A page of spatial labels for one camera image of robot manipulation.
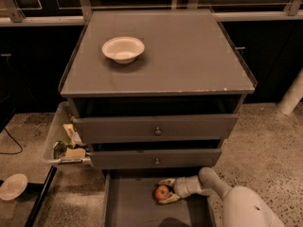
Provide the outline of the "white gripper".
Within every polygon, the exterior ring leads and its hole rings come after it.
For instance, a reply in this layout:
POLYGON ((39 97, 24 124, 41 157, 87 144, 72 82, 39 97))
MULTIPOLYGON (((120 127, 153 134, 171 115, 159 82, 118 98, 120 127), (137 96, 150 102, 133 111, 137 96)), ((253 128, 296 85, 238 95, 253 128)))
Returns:
POLYGON ((181 198, 187 198, 193 194, 201 195, 203 189, 197 176, 168 178, 158 182, 160 185, 173 187, 174 192, 170 191, 166 197, 159 201, 160 204, 176 202, 181 198))

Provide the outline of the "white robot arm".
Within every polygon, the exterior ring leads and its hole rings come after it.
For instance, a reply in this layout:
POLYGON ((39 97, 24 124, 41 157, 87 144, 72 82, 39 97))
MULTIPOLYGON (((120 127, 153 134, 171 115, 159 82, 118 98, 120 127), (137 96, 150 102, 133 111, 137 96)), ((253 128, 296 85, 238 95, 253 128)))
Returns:
POLYGON ((298 74, 277 105, 244 106, 216 166, 163 180, 161 202, 207 196, 216 227, 302 227, 302 89, 298 74))

